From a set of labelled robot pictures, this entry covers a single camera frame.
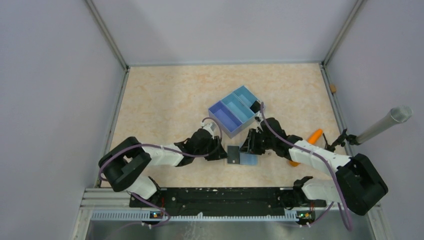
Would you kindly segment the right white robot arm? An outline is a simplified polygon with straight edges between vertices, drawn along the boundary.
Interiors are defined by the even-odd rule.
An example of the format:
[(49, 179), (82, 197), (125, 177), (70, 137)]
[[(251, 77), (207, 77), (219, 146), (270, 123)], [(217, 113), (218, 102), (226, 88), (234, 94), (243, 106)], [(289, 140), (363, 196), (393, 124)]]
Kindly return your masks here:
[(315, 146), (300, 136), (287, 135), (273, 117), (263, 120), (259, 127), (249, 129), (240, 147), (242, 153), (251, 155), (263, 155), (267, 150), (330, 176), (330, 180), (307, 176), (295, 182), (293, 200), (299, 206), (307, 206), (312, 200), (323, 200), (338, 203), (363, 216), (389, 192), (366, 155), (338, 154)]

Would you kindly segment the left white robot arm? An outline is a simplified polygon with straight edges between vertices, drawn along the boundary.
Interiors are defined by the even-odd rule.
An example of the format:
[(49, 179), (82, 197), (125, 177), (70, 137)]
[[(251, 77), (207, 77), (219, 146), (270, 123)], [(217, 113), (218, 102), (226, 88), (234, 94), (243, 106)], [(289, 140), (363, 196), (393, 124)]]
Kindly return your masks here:
[(200, 128), (191, 137), (169, 145), (141, 143), (134, 136), (128, 137), (104, 155), (98, 166), (102, 181), (115, 192), (135, 193), (147, 206), (154, 207), (161, 194), (156, 182), (143, 175), (147, 167), (183, 167), (196, 158), (216, 161), (227, 156), (221, 137)]

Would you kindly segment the beige card holder wallet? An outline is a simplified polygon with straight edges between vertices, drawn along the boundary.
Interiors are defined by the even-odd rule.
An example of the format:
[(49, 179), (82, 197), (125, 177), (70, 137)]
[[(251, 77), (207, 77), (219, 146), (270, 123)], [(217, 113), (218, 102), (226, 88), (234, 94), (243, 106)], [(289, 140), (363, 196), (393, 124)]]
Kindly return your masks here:
[(239, 152), (240, 164), (242, 166), (257, 166), (258, 165), (258, 156), (253, 154), (246, 154)]

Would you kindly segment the black credit card stack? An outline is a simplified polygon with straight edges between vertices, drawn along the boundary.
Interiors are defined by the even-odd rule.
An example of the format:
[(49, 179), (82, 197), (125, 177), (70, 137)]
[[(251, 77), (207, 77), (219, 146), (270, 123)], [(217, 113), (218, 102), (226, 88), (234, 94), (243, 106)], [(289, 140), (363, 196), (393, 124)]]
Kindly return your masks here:
[(259, 101), (255, 101), (249, 109), (254, 113), (258, 113), (261, 110), (261, 103)]

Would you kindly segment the blue three-compartment box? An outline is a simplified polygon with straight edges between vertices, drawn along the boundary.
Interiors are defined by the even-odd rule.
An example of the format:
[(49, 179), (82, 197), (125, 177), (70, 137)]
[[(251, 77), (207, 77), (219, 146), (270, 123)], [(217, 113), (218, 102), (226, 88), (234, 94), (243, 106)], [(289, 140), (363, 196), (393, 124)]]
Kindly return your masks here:
[(242, 85), (210, 106), (208, 113), (222, 131), (232, 139), (250, 126), (259, 115), (259, 112), (253, 113), (250, 110), (250, 106), (255, 101), (261, 103), (249, 88)]

